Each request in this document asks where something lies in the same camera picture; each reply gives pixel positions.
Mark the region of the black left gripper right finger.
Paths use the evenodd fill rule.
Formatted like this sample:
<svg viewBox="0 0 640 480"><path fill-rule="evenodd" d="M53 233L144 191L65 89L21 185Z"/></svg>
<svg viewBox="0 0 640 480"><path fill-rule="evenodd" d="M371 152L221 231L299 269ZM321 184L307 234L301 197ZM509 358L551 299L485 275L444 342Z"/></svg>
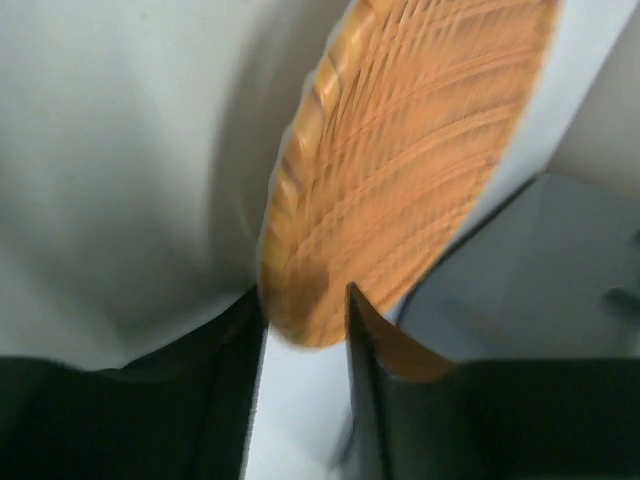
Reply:
<svg viewBox="0 0 640 480"><path fill-rule="evenodd" d="M639 362L456 363L345 296L357 479L635 479Z"/></svg>

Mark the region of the round orange woven plate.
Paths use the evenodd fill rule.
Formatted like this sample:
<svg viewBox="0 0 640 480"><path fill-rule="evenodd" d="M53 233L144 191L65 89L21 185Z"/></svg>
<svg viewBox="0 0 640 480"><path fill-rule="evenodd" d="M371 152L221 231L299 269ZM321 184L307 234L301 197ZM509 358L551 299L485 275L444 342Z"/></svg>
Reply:
<svg viewBox="0 0 640 480"><path fill-rule="evenodd" d="M345 292L385 312L441 258L544 68L558 1L354 1L302 90L257 249L269 327L321 349Z"/></svg>

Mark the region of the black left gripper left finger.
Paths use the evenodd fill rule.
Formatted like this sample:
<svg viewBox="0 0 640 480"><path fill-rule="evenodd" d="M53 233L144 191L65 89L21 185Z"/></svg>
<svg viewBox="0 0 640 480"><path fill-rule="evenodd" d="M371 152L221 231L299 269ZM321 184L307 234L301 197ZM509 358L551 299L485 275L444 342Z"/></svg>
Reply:
<svg viewBox="0 0 640 480"><path fill-rule="evenodd" d="M238 479L264 324L255 290L119 369L1 360L5 479Z"/></svg>

